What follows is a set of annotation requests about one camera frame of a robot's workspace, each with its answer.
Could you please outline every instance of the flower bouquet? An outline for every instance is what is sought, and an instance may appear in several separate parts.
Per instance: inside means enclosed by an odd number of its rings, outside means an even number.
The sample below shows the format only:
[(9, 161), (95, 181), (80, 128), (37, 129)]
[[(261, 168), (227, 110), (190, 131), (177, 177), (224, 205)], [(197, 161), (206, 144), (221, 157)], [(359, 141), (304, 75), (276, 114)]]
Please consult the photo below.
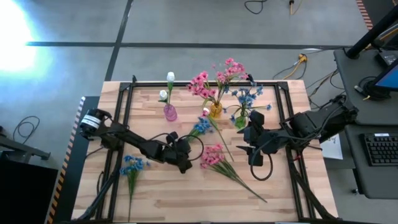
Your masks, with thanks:
[[(227, 108), (223, 108), (224, 113), (227, 112), (228, 108), (236, 106), (238, 107), (236, 111), (231, 115), (230, 120), (235, 124), (235, 126), (238, 129), (242, 129), (246, 125), (246, 118), (249, 116), (249, 113), (251, 110), (254, 110), (256, 108), (263, 108), (266, 107), (267, 110), (271, 109), (271, 105), (267, 106), (255, 106), (253, 107), (253, 101), (257, 98), (257, 96), (262, 95), (262, 86), (257, 87), (257, 90), (255, 93), (251, 94), (252, 87), (250, 89), (248, 88), (240, 88), (239, 91), (235, 90), (231, 92), (232, 96), (235, 96), (238, 101), (239, 105), (231, 105)], [(235, 118), (235, 114), (240, 111), (240, 116)]]
[[(218, 134), (221, 137), (221, 140), (223, 140), (224, 146), (226, 148), (226, 150), (228, 151), (229, 156), (231, 157), (232, 161), (234, 161), (234, 158), (232, 157), (231, 152), (229, 151), (225, 140), (223, 138), (223, 136), (221, 135), (220, 130), (217, 127), (217, 123), (215, 120), (213, 120), (213, 118), (211, 116), (209, 116), (209, 109), (204, 108), (203, 112), (201, 114), (200, 117), (198, 117), (199, 122), (197, 122), (195, 125), (193, 125), (193, 129), (189, 132), (188, 135), (192, 135), (192, 136), (196, 136), (198, 137), (199, 135), (202, 134), (206, 134), (207, 132), (212, 133), (213, 130), (211, 127), (214, 127), (216, 129), (216, 131), (218, 132)], [(193, 137), (188, 137), (188, 141), (193, 140)]]
[(205, 148), (204, 153), (201, 156), (201, 163), (200, 163), (201, 168), (213, 170), (219, 174), (223, 174), (224, 176), (228, 177), (229, 179), (240, 184), (242, 187), (244, 187), (245, 189), (250, 191), (252, 194), (254, 194), (256, 197), (258, 197), (263, 202), (267, 203), (267, 201), (265, 199), (263, 199), (260, 195), (255, 193), (253, 190), (251, 190), (243, 182), (243, 180), (239, 177), (239, 175), (236, 173), (236, 171), (231, 166), (231, 164), (225, 159), (225, 156), (222, 153), (222, 148), (223, 147), (220, 144), (217, 144), (214, 147), (207, 146)]
[(130, 212), (131, 212), (131, 201), (132, 195), (134, 193), (134, 188), (136, 186), (138, 175), (140, 171), (144, 170), (145, 166), (150, 166), (150, 163), (144, 161), (141, 158), (134, 156), (125, 156), (124, 161), (127, 163), (126, 167), (120, 168), (120, 174), (127, 177), (127, 181), (129, 184), (129, 220), (130, 221)]
[(164, 106), (163, 112), (167, 121), (175, 121), (177, 119), (177, 111), (175, 110), (174, 106), (170, 104), (174, 80), (175, 80), (174, 72), (169, 72), (167, 74), (167, 88), (169, 90), (168, 91), (161, 90), (159, 93), (160, 96), (159, 102), (163, 102), (166, 104)]
[(248, 77), (247, 73), (245, 73), (244, 66), (241, 63), (235, 62), (233, 58), (229, 58), (225, 61), (225, 67), (225, 71), (216, 73), (218, 93), (216, 90), (210, 88), (208, 83), (208, 72), (206, 71), (201, 72), (187, 85), (189, 92), (204, 99), (202, 107), (205, 107), (208, 101), (212, 102), (210, 116), (213, 118), (219, 118), (221, 115), (223, 106), (220, 101), (224, 93), (228, 92), (231, 80), (237, 77), (241, 79), (246, 79)]

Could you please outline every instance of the concrete floor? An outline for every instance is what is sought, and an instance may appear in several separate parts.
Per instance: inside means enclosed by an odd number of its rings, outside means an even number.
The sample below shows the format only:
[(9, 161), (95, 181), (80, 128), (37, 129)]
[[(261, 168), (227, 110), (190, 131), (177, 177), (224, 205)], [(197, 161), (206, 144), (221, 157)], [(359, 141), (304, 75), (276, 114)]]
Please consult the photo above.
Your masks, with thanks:
[[(132, 75), (143, 81), (164, 80), (168, 71), (174, 71), (178, 80), (189, 80), (228, 57), (245, 64), (255, 78), (271, 79), (291, 66), (299, 53), (309, 52), (295, 45), (352, 45), (367, 31), (355, 0), (304, 0), (294, 16), (289, 16), (288, 0), (266, 2), (260, 15), (245, 10), (243, 2), (135, 0), (123, 42), (279, 44), (292, 48), (121, 48), (112, 80), (130, 80)], [(99, 95), (113, 48), (24, 47), (24, 42), (114, 42), (126, 3), (0, 2), (0, 25), (6, 28), (0, 36), (1, 125), (12, 133), (25, 116), (41, 119), (26, 144), (51, 152), (52, 158), (49, 162), (33, 159), (33, 164), (61, 167), (78, 102), (82, 96)], [(308, 57), (303, 77), (306, 85), (336, 68), (331, 50)], [(339, 76), (333, 81), (342, 86)], [(339, 93), (341, 90), (325, 84), (313, 100), (322, 104)], [(328, 172), (340, 217), (379, 223), (398, 219), (393, 211), (398, 201), (354, 197), (349, 194), (356, 187), (350, 170)]]

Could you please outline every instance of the wooden table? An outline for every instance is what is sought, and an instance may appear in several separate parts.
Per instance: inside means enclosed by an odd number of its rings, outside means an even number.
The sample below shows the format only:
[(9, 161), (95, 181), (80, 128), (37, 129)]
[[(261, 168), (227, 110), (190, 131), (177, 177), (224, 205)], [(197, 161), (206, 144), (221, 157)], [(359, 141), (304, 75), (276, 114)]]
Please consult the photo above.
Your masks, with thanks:
[[(119, 84), (119, 82), (104, 83), (98, 104), (99, 109), (114, 113)], [(178, 118), (174, 122), (168, 122), (163, 114), (164, 104), (157, 102), (161, 89), (164, 88), (136, 87), (134, 89), (129, 117), (130, 129), (144, 138), (172, 131), (176, 131), (180, 136), (188, 134), (198, 121), (203, 100), (198, 96), (192, 96), (185, 88), (175, 87), (171, 104), (176, 107)], [(289, 89), (294, 113), (309, 110), (304, 82), (301, 80), (289, 81)], [(230, 94), (224, 95), (221, 102), (223, 106), (237, 103), (236, 98)], [(280, 128), (273, 88), (264, 87), (264, 94), (257, 97), (254, 106), (265, 106), (269, 103), (272, 105), (270, 111), (259, 110), (266, 119), (264, 127), (267, 129)], [(200, 161), (194, 161), (193, 167), (186, 174), (181, 174), (175, 166), (152, 162), (152, 166), (141, 173), (137, 182), (130, 222), (287, 222), (298, 220), (285, 149), (272, 155), (274, 161), (272, 177), (265, 182), (255, 180), (249, 170), (246, 152), (236, 148), (237, 145), (245, 146), (247, 144), (243, 141), (243, 135), (236, 134), (236, 128), (229, 120), (232, 112), (233, 110), (222, 114), (221, 118), (217, 119), (218, 126), (235, 160), (232, 165), (245, 183), (265, 198), (268, 203), (257, 199), (239, 184), (226, 177), (210, 170), (201, 169)], [(123, 120), (123, 113), (124, 108), (122, 108), (120, 121)], [(206, 145), (222, 143), (217, 133), (206, 134), (201, 136), (201, 139)], [(88, 153), (99, 148), (99, 144), (99, 141), (91, 142)], [(319, 142), (312, 141), (311, 145), (318, 146)], [(194, 140), (191, 147), (190, 157), (195, 157), (200, 153), (201, 146), (198, 141)], [(138, 149), (128, 144), (124, 148), (124, 153), (142, 156)], [(325, 208), (332, 215), (337, 216), (322, 152), (307, 148), (304, 150), (304, 158), (312, 191)], [(102, 150), (91, 155), (85, 161), (73, 218), (79, 217), (94, 200), (97, 179), (103, 170), (105, 159), (106, 150)], [(264, 156), (264, 166), (255, 167), (255, 172), (260, 177), (268, 174), (269, 161), (266, 156)], [(127, 178), (121, 177), (114, 222), (127, 222), (128, 195)], [(108, 201), (104, 206), (106, 211), (108, 210), (109, 196), (110, 191), (108, 191)], [(302, 191), (300, 191), (300, 197), (304, 214), (308, 216)]]

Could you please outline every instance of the keyboard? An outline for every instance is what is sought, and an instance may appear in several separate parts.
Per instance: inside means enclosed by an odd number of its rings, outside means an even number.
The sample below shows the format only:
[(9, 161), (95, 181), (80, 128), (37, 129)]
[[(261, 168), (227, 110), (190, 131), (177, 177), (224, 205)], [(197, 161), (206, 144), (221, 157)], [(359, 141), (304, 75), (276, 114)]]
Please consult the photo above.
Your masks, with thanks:
[(361, 134), (370, 166), (398, 166), (397, 134)]

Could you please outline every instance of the sunlight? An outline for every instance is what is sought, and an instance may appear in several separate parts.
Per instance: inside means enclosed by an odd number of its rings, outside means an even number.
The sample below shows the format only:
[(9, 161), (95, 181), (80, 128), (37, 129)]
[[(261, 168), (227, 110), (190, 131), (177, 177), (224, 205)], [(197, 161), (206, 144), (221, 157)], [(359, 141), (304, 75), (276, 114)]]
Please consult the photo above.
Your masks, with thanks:
[(33, 66), (36, 49), (25, 46), (32, 36), (24, 12), (11, 0), (0, 0), (0, 30), (0, 71)]

